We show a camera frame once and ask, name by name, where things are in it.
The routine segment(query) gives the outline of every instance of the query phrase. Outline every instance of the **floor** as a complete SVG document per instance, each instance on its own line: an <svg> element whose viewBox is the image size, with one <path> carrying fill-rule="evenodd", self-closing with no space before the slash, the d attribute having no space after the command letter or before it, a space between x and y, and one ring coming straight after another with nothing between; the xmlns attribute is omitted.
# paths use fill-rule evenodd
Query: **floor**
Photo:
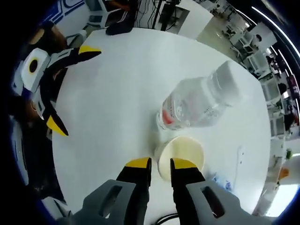
<svg viewBox="0 0 300 225"><path fill-rule="evenodd" d="M232 44L222 34L222 28L224 26L225 21L218 17L213 17L198 36L197 41L206 44L233 59L234 61L237 61L235 52L230 49Z"/></svg>

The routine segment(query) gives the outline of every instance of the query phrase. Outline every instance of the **laboratory room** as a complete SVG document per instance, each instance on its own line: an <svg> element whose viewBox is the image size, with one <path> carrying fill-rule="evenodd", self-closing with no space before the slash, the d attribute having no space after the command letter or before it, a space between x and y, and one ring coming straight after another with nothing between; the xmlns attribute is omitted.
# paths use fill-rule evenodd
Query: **laboratory room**
<svg viewBox="0 0 300 225"><path fill-rule="evenodd" d="M29 212L13 221L293 224L296 1L14 7L22 25L7 32L16 37L7 44L7 210Z"/></svg>

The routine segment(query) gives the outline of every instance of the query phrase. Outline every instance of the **desk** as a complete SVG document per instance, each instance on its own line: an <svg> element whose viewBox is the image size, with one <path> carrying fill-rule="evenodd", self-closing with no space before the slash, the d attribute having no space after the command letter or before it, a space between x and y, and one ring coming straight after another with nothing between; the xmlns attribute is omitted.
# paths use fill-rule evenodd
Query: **desk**
<svg viewBox="0 0 300 225"><path fill-rule="evenodd" d="M248 99L228 109L214 127L158 132L156 112L179 81L208 76L229 58L189 38L139 28L116 36L96 30L85 44L102 54L69 68L56 104L69 136L52 136L56 174L72 212L81 209L89 193L115 179L125 163L152 156L158 139L189 135L203 145L204 175L223 172L233 180L237 148L246 147L234 193L251 213L264 186L270 153L260 83L245 70ZM145 224L175 211L171 184L160 178L154 160L152 164Z"/></svg>

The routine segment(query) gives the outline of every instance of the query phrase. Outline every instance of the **plastic water bottle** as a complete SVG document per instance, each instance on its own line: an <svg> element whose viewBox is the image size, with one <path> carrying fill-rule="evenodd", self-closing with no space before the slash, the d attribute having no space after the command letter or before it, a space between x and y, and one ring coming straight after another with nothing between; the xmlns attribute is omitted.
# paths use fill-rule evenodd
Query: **plastic water bottle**
<svg viewBox="0 0 300 225"><path fill-rule="evenodd" d="M241 69L227 61L208 77L182 80L158 111L158 125L176 130L216 124L226 108L242 99L238 84Z"/></svg>

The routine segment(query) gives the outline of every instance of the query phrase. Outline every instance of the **table surface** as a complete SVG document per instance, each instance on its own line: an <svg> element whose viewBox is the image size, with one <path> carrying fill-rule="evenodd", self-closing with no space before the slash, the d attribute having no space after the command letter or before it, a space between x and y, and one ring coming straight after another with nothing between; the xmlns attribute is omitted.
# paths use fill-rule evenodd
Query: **table surface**
<svg viewBox="0 0 300 225"><path fill-rule="evenodd" d="M97 30L84 45L102 54L69 68L56 110L69 136L53 134L56 174L73 213L84 198L126 162L153 156L159 142L189 135L202 143L204 175L214 172L236 180L234 194L251 213L262 192L270 152L270 124L260 83L247 71L249 97L227 109L217 125L161 131L156 112L180 80L208 76L229 58L197 41L168 32L134 28L128 34ZM237 149L245 157L236 173ZM175 211L173 190L152 160L150 201L145 224Z"/></svg>

